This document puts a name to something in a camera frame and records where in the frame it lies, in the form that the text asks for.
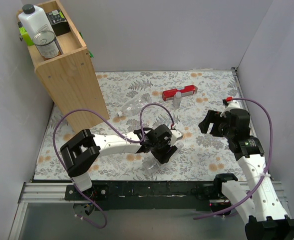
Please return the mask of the floral patterned table mat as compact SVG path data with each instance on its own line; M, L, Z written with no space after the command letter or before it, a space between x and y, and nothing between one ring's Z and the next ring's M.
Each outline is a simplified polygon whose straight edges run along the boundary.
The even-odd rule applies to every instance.
M92 131L111 135L115 130L128 133L140 126L155 128L175 123L183 134L184 147L153 175L148 175L143 162L149 153L122 153L98 158L89 169L93 180L139 181L210 181L220 173L233 173L241 181L244 174L228 148L226 139L202 134L198 124L208 110L222 111L222 100L239 97L239 83L234 71L120 71L97 73L109 124L101 123ZM195 85L197 93L182 97L174 109L173 100L162 100L162 92ZM119 117L117 112L130 100L150 94L151 103L139 114Z

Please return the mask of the clear bottle with red cap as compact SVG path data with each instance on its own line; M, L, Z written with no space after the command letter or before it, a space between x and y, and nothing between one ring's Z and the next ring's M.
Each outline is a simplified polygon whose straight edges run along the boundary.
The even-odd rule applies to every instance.
M169 160L178 156L181 149L184 147L184 144L179 141L177 142L173 148L176 148L173 151L173 154L169 157ZM147 171L148 175L153 175L157 170L163 167L166 163L160 163L153 155L148 156L143 162L143 168Z

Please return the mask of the small white bottle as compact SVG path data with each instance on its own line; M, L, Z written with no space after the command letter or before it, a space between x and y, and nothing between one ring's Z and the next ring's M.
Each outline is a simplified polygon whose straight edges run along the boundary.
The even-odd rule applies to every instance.
M182 100L182 93L180 91L177 91L175 95L173 96L172 105L174 109L178 109L180 107L181 100Z

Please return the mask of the red rectangular box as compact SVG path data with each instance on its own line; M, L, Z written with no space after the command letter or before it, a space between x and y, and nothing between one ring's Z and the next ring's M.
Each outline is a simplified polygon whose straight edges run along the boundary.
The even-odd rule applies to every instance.
M181 93L181 97L191 96L197 93L198 88L195 85L187 85L181 88L173 88L162 92L162 100L172 100L174 95L178 92Z

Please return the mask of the black electronic device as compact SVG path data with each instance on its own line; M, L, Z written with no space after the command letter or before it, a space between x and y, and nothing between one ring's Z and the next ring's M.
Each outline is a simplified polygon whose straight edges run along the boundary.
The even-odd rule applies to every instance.
M46 15L56 36L70 32L69 24L60 9L50 11Z

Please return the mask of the green object behind shelf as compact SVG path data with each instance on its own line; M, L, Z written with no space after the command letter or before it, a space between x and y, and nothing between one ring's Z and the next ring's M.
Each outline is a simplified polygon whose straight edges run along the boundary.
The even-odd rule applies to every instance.
M20 41L24 41L26 43L26 45L29 47L29 46L32 46L34 45L32 39L30 38L29 34L27 33L26 29L23 27L22 23L19 21L17 23L18 25L18 29L19 29L19 39Z

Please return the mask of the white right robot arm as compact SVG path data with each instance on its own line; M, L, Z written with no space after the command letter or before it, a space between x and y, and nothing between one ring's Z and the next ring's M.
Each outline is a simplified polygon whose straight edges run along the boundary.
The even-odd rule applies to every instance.
M258 138L250 134L250 114L241 108L225 112L209 110L199 123L201 133L225 137L230 151L245 174L249 193L241 189L235 176L216 176L213 194L227 198L236 207L245 223L249 240L292 240L294 219L282 206L266 170L263 147Z

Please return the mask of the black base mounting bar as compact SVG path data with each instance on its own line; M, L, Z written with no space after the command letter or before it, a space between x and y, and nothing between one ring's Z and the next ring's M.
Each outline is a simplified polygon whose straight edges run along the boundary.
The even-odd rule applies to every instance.
M93 181L80 194L74 185L66 187L64 199L75 203L86 197L103 210L193 209L218 211L231 203L216 190L212 181Z

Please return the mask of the clear bottle with white cap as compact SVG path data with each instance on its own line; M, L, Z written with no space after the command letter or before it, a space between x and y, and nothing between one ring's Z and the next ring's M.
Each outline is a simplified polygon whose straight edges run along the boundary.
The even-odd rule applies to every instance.
M149 93L145 93L141 96L138 96L129 102L127 102L121 110L117 112L119 117L132 117L140 113L142 108L150 104L152 101L151 96Z

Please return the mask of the wooden shelf box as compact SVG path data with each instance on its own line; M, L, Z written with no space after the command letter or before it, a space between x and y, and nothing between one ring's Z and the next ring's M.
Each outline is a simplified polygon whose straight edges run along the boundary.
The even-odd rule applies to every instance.
M60 9L70 32L57 37L62 54L55 58L44 60L35 46L28 47L35 74L64 115L75 111L66 118L75 132L96 126L102 120L88 110L105 119L109 114L87 45L60 1L50 0L38 6L46 13Z

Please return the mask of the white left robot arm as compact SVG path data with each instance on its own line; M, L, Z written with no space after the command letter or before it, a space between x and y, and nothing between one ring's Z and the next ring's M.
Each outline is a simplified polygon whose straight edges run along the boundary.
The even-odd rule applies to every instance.
M160 163L165 164L177 152L177 142L183 134L177 129L170 129L162 124L155 129L145 127L125 134L118 135L93 134L84 129L65 143L60 152L66 166L68 176L73 180L76 194L82 200L88 200L93 195L89 169L98 157L113 154L151 153Z

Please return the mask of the metal tin can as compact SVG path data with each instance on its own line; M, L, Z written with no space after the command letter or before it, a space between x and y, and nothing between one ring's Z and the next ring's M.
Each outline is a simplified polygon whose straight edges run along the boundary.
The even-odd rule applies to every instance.
M38 32L32 39L34 45L44 60L61 55L60 46L54 32L44 30Z

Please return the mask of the white jug with grey cap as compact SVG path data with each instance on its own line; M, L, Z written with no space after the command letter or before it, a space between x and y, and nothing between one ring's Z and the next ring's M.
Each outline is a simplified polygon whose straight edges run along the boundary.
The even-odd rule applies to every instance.
M54 33L44 9L39 6L25 4L22 7L22 12L18 15L18 19L31 39L39 32L48 30Z

